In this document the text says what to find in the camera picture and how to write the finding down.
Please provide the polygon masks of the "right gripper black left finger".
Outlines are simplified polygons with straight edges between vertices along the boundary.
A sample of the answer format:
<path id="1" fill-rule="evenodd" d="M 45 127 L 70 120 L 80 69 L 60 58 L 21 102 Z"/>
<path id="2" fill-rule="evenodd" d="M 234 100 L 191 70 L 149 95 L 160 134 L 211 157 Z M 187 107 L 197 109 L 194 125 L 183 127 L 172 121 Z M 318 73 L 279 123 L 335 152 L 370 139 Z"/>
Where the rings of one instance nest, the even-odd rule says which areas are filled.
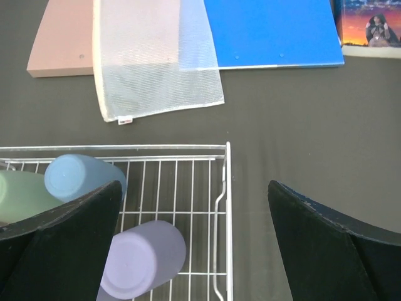
<path id="1" fill-rule="evenodd" d="M 96 300 L 122 185 L 1 227 L 1 300 Z"/>

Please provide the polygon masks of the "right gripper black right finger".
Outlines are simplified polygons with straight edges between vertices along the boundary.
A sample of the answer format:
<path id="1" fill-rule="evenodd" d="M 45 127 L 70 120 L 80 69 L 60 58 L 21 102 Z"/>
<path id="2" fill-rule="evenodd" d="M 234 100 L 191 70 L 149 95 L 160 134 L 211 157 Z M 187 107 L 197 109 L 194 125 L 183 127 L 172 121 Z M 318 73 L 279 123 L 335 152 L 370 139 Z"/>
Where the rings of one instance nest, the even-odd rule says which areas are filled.
<path id="1" fill-rule="evenodd" d="M 274 180 L 268 203 L 293 300 L 400 300 L 400 233 Z"/>

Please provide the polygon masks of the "blue cup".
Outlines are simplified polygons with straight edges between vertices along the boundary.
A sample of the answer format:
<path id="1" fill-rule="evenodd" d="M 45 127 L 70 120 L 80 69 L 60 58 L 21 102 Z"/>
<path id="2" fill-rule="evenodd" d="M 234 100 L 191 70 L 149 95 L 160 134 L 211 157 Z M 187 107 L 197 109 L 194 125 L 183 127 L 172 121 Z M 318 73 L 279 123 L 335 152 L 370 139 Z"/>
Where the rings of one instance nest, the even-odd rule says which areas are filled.
<path id="1" fill-rule="evenodd" d="M 44 174 L 47 191 L 64 203 L 84 196 L 110 181 L 119 181 L 122 196 L 126 195 L 127 180 L 117 166 L 81 154 L 57 157 Z"/>

